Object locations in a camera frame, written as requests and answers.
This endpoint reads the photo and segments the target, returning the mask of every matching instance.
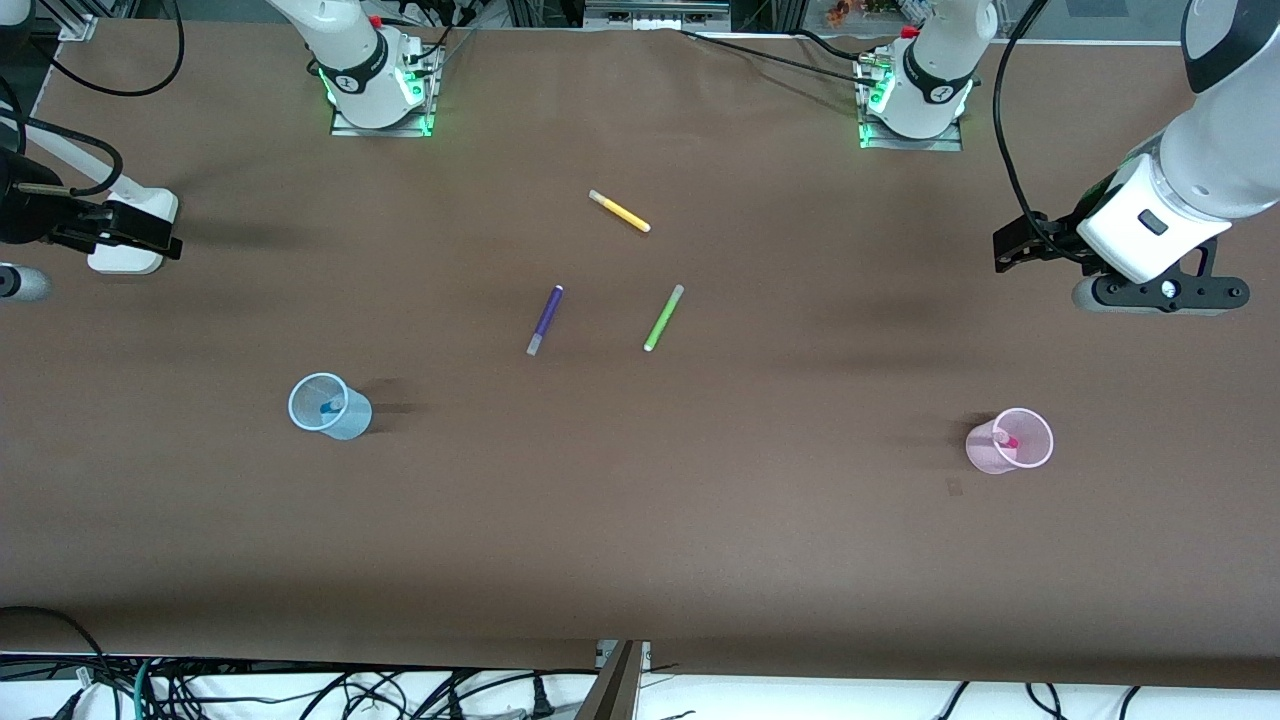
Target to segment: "teal cable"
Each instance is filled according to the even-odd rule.
[[[151,667],[151,661],[147,660],[138,667],[138,676],[133,680],[133,720],[142,720],[142,683],[147,679],[147,670]]]

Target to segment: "tabletop surface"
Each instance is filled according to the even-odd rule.
[[[172,33],[61,56],[142,86]],[[326,135],[306,60],[288,26],[189,23],[160,94],[51,79],[38,115],[178,193],[187,246],[146,278],[4,249],[56,291],[0,310],[0,600],[132,652],[548,666],[643,637],[726,673],[1280,676],[1280,213],[1222,242],[1244,309],[1087,314],[1065,261],[991,269],[1016,205],[989,86],[963,152],[861,150],[837,79],[672,32],[477,32],[434,137],[361,140]],[[1033,204],[1190,99],[1175,47],[1019,49]],[[370,397],[366,436],[291,424],[314,372]],[[963,438],[1011,406],[1056,454],[983,475]]]

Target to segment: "blue marker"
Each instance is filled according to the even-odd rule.
[[[552,327],[552,318],[556,316],[556,307],[559,306],[559,299],[563,295],[563,287],[556,286],[552,288],[552,296],[547,299],[547,306],[543,307],[543,316],[538,319],[538,327],[534,329],[534,340],[529,341],[529,348],[525,350],[530,357],[538,355],[538,346],[543,343],[547,328]]]

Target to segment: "green marker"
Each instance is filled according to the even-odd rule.
[[[662,337],[662,331],[667,329],[667,320],[671,319],[671,314],[676,311],[676,304],[680,302],[680,296],[685,293],[685,286],[677,284],[676,290],[671,291],[671,297],[667,299],[667,306],[662,309],[662,315],[658,315],[658,322],[653,324],[653,329],[649,331],[649,340],[644,341],[644,351],[653,352],[654,347],[658,347],[658,338]]]

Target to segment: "pink cup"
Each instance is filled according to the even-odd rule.
[[[970,430],[964,448],[974,468],[1001,475],[1048,462],[1053,455],[1053,430],[1039,414],[1011,407]]]

